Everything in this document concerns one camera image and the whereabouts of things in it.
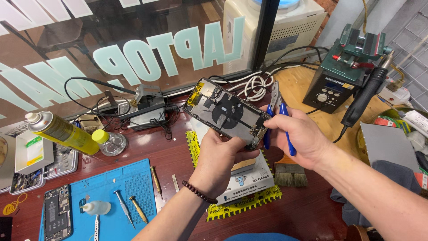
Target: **iphone logic board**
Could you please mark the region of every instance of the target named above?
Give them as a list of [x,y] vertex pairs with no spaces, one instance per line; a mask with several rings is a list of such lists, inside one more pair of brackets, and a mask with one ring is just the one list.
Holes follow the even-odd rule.
[[45,193],[43,219],[45,241],[59,241],[72,235],[70,185]]
[[183,109],[228,138],[240,137],[248,150],[257,148],[267,130],[263,122],[271,118],[207,78],[199,80]]

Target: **blue silicone repair mat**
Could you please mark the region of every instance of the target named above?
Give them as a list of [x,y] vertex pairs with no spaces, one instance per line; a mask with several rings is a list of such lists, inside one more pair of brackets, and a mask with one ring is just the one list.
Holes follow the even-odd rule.
[[[111,204],[110,212],[100,216],[100,240],[127,241],[137,235],[146,224],[137,213],[129,197],[135,196],[138,205],[143,210],[149,222],[156,216],[155,195],[153,193],[152,175],[149,167],[149,160],[144,159],[70,184],[73,234],[67,240],[86,241],[94,234],[95,215],[91,216],[85,212],[81,213],[79,207],[79,202],[82,204],[86,195],[89,195],[87,202],[100,200]],[[125,216],[119,199],[113,193],[117,189],[120,190],[122,198],[131,213],[135,230]],[[39,241],[44,241],[43,212]]]

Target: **human arm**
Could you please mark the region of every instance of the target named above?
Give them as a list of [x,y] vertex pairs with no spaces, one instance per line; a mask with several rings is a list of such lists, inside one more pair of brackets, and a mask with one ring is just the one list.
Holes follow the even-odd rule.
[[288,131],[297,150],[297,155],[290,158],[324,177],[385,240],[424,240],[426,199],[336,147],[302,111],[288,108],[288,112],[290,117],[277,114],[265,122],[266,127],[274,129],[272,145],[288,155]]
[[[207,197],[218,197],[227,188],[233,164],[259,155],[258,150],[241,151],[244,146],[238,137],[228,140],[209,129],[201,142],[198,166],[188,182]],[[187,240],[208,206],[188,188],[181,188],[133,241]]]

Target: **yellow bottle cap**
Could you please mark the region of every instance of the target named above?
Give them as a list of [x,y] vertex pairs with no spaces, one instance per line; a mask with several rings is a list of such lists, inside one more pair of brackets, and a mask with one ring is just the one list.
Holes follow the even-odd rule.
[[105,143],[109,137],[110,137],[110,135],[107,132],[100,130],[100,129],[98,129],[98,130],[94,131],[94,133],[92,133],[92,140],[96,141],[99,144]]

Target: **wooden bead bracelet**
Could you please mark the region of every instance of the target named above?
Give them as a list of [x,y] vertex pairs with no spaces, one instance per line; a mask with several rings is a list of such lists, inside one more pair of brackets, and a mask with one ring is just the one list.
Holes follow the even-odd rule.
[[190,191],[195,193],[198,197],[203,199],[205,202],[210,203],[210,204],[217,204],[218,203],[218,201],[216,199],[212,199],[212,198],[205,196],[200,191],[196,190],[196,188],[194,186],[190,185],[188,182],[182,181],[182,184],[183,184],[183,186],[187,187]]

